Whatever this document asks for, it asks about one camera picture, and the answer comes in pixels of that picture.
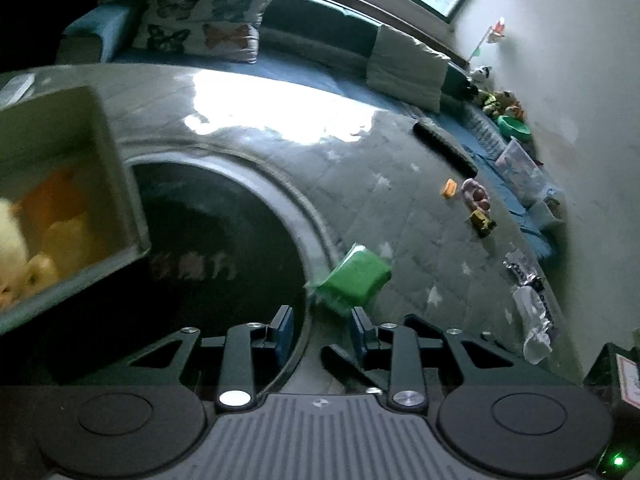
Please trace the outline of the green bean bag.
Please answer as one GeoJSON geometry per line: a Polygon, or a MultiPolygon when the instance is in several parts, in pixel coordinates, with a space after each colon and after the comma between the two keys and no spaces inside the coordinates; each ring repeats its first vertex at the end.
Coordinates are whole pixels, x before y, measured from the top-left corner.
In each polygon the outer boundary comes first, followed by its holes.
{"type": "Polygon", "coordinates": [[[367,307],[391,277],[392,266],[386,260],[353,244],[326,278],[308,288],[327,308],[346,318],[352,308],[367,307]]]}

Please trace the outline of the small yellow rubber duck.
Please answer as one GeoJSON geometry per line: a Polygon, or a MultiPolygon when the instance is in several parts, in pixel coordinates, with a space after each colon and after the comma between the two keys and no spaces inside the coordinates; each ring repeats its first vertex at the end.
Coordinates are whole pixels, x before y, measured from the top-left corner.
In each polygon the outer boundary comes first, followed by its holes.
{"type": "Polygon", "coordinates": [[[106,254],[104,240],[93,232],[88,214],[52,223],[43,233],[40,252],[26,263],[20,281],[23,298],[70,278],[106,254]]]}

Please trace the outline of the yellow plush chick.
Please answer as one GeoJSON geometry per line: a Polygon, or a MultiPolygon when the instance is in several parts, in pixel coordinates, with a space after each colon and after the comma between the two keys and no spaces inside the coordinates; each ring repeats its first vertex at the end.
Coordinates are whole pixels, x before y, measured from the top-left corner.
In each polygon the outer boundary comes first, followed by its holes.
{"type": "Polygon", "coordinates": [[[1,310],[6,310],[20,292],[28,263],[28,249],[17,208],[7,198],[1,200],[0,224],[1,310]]]}

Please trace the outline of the large orange rubber duck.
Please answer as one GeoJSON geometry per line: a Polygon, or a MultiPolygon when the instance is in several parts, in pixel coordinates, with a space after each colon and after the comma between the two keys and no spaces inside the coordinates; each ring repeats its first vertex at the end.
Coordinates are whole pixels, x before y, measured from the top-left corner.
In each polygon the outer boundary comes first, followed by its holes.
{"type": "Polygon", "coordinates": [[[104,229],[106,180],[91,168],[66,167],[51,172],[20,200],[21,220],[34,237],[54,222],[88,214],[94,232],[104,229]]]}

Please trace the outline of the black round turntable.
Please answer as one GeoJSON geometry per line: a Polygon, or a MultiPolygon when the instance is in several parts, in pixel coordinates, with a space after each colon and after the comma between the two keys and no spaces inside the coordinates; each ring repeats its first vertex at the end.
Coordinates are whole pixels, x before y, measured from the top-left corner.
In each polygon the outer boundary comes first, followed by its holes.
{"type": "Polygon", "coordinates": [[[282,388],[311,336],[311,286],[333,261],[318,214],[246,159],[165,152],[137,156],[130,167],[151,249],[117,275],[146,330],[193,326],[222,336],[235,325],[266,325],[288,306],[284,338],[254,359],[258,393],[282,388]]]}

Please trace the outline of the clear plastic bag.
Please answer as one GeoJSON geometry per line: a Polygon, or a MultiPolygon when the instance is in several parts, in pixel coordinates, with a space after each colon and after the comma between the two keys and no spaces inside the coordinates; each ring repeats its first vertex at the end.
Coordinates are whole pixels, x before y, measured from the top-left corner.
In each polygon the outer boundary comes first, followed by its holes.
{"type": "Polygon", "coordinates": [[[551,356],[554,330],[548,301],[544,296],[544,282],[521,249],[507,252],[503,264],[518,283],[512,297],[523,323],[524,359],[530,364],[538,365],[551,356]]]}

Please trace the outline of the yellow toy truck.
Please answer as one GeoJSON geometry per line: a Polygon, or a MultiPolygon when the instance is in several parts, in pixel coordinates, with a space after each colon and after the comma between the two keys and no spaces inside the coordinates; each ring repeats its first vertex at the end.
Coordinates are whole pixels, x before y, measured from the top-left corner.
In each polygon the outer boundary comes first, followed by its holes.
{"type": "Polygon", "coordinates": [[[492,220],[483,209],[477,208],[469,216],[469,222],[479,238],[488,237],[496,228],[497,222],[492,220]]]}

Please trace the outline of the small orange toy block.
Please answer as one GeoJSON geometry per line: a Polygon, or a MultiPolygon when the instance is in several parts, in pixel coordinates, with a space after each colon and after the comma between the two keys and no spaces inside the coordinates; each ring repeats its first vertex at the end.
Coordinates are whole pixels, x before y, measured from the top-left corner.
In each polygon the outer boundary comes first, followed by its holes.
{"type": "Polygon", "coordinates": [[[453,198],[458,189],[458,184],[455,180],[448,179],[444,186],[440,189],[440,195],[445,197],[447,200],[453,198]]]}

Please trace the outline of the clear plastic storage box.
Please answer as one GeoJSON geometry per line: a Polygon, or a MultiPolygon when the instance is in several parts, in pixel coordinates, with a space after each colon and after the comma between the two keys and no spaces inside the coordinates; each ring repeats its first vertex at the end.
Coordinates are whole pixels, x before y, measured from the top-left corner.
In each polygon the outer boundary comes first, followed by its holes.
{"type": "Polygon", "coordinates": [[[495,161],[498,173],[521,204],[528,208],[547,187],[547,179],[518,140],[512,138],[495,161]]]}

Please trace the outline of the black remote control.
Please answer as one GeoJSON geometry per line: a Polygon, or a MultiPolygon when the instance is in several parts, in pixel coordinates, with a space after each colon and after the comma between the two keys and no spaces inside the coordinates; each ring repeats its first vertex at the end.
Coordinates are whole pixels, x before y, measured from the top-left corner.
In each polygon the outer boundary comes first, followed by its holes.
{"type": "Polygon", "coordinates": [[[477,168],[469,157],[448,141],[435,127],[426,122],[416,122],[412,131],[422,144],[439,155],[461,177],[474,179],[477,176],[477,168]]]}

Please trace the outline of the green plastic bowl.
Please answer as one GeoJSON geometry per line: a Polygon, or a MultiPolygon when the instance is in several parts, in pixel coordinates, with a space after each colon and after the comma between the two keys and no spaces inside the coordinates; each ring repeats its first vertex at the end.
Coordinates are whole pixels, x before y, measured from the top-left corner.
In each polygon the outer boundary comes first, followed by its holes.
{"type": "Polygon", "coordinates": [[[501,115],[498,117],[497,125],[500,133],[506,139],[514,138],[524,143],[532,140],[532,130],[529,126],[513,117],[501,115]]]}

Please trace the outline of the stuffed toys pile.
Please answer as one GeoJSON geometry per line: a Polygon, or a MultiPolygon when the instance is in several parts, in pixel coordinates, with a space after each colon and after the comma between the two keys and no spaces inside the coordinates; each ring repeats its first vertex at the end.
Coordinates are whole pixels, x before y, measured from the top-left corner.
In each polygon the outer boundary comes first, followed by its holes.
{"type": "Polygon", "coordinates": [[[525,110],[514,92],[508,90],[490,90],[487,87],[491,67],[481,65],[473,68],[469,73],[474,96],[472,102],[480,107],[483,113],[492,120],[500,116],[508,116],[516,120],[525,118],[525,110]]]}

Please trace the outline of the white cardboard box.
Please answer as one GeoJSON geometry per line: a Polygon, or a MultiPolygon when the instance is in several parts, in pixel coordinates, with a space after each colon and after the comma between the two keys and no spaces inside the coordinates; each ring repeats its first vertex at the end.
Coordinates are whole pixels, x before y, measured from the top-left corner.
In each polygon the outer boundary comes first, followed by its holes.
{"type": "Polygon", "coordinates": [[[140,195],[103,103],[76,87],[1,112],[1,330],[150,250],[140,195]]]}

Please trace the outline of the white folded cushion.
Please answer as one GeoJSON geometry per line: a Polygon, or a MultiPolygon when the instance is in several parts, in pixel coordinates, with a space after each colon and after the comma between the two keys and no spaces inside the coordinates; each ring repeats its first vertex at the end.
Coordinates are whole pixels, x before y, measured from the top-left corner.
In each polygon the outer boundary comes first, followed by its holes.
{"type": "Polygon", "coordinates": [[[449,62],[446,54],[382,24],[367,64],[366,81],[376,91],[438,113],[449,62]]]}

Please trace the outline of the dark green sofa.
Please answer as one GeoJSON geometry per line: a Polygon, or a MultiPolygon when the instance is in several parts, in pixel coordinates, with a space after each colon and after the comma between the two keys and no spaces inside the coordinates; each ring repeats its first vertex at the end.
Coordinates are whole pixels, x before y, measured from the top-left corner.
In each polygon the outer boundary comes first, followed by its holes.
{"type": "MultiPolygon", "coordinates": [[[[328,0],[272,0],[259,29],[254,64],[205,56],[149,52],[134,46],[146,0],[117,0],[91,10],[63,32],[60,64],[149,63],[223,70],[302,84],[401,115],[419,110],[366,84],[366,66],[378,23],[328,0]]],[[[488,174],[529,247],[541,262],[559,253],[498,173],[495,161],[506,148],[498,127],[471,102],[471,85],[450,65],[442,86],[442,110],[434,121],[452,133],[488,174]]]]}

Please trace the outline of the small flag on stick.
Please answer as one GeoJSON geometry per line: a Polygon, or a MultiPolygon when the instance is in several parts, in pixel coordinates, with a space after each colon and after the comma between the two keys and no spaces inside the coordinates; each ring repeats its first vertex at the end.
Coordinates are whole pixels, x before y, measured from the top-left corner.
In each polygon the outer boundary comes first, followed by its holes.
{"type": "Polygon", "coordinates": [[[505,32],[506,32],[506,20],[502,16],[501,18],[498,18],[495,24],[490,25],[488,27],[483,37],[480,38],[480,41],[472,51],[469,57],[469,60],[472,60],[472,58],[477,58],[478,56],[480,56],[480,51],[482,50],[482,47],[484,46],[484,44],[498,44],[498,42],[503,40],[505,32]]]}

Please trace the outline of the white remote control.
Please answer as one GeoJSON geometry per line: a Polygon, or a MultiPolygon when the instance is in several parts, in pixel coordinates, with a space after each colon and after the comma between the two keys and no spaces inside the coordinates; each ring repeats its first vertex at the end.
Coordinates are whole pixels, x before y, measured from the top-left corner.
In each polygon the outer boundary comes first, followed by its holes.
{"type": "Polygon", "coordinates": [[[32,88],[34,82],[33,73],[14,76],[1,88],[0,107],[5,108],[17,103],[32,88]]]}

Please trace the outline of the butterfly print pillow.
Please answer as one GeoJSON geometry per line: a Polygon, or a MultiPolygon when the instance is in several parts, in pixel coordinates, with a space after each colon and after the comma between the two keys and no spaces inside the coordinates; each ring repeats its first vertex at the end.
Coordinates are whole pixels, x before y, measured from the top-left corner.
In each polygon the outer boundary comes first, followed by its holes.
{"type": "Polygon", "coordinates": [[[146,0],[134,47],[254,64],[272,0],[146,0]]]}

